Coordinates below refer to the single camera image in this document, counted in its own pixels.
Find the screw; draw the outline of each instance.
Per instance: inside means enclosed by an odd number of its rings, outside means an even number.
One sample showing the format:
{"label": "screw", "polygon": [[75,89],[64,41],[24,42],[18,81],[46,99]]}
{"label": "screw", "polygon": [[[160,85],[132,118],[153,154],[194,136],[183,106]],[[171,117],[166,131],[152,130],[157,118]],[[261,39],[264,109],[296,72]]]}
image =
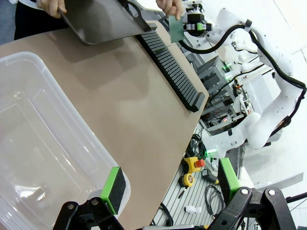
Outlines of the screw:
{"label": "screw", "polygon": [[241,193],[242,193],[243,195],[247,195],[247,194],[248,194],[248,190],[244,188],[244,189],[241,190]]}
{"label": "screw", "polygon": [[91,201],[92,205],[97,205],[98,204],[98,200],[94,199]]}
{"label": "screw", "polygon": [[73,207],[75,207],[75,205],[73,205],[73,204],[67,205],[67,208],[68,208],[68,209],[73,209]]}
{"label": "screw", "polygon": [[269,191],[269,195],[270,195],[270,196],[274,196],[275,194],[276,194],[276,193],[275,193],[274,190],[270,190],[270,191]]}

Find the transparent storage box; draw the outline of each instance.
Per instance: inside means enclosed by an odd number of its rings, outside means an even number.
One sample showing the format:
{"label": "transparent storage box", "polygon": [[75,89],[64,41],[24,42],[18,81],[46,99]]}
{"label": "transparent storage box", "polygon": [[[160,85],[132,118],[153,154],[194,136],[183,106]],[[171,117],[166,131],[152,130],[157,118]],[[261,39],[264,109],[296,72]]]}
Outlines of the transparent storage box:
{"label": "transparent storage box", "polygon": [[[52,229],[65,202],[83,204],[116,166],[37,55],[0,59],[0,221],[7,229]],[[130,196],[125,179],[119,214]]]}

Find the dark plastic tray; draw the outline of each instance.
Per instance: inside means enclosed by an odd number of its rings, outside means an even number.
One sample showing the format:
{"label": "dark plastic tray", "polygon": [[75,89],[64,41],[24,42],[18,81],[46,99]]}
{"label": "dark plastic tray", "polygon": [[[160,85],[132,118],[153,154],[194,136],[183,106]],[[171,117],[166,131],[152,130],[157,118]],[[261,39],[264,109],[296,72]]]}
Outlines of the dark plastic tray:
{"label": "dark plastic tray", "polygon": [[[139,8],[126,0],[65,0],[67,13],[59,12],[86,45],[97,45],[151,31]],[[129,7],[138,12],[133,17]]]}

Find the green card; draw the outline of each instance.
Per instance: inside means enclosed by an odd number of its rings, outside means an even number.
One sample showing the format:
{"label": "green card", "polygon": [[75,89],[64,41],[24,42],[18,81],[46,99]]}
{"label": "green card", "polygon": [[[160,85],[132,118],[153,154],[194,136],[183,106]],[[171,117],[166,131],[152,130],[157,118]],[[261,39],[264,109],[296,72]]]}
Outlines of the green card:
{"label": "green card", "polygon": [[177,20],[175,16],[169,16],[169,31],[171,34],[171,43],[184,39],[182,17]]}

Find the blue carpet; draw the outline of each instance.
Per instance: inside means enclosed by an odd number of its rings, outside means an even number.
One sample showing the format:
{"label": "blue carpet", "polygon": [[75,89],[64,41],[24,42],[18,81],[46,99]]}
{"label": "blue carpet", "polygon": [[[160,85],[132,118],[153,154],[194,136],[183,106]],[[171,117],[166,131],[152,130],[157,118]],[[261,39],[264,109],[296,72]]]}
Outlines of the blue carpet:
{"label": "blue carpet", "polygon": [[0,0],[0,45],[14,40],[16,5]]}

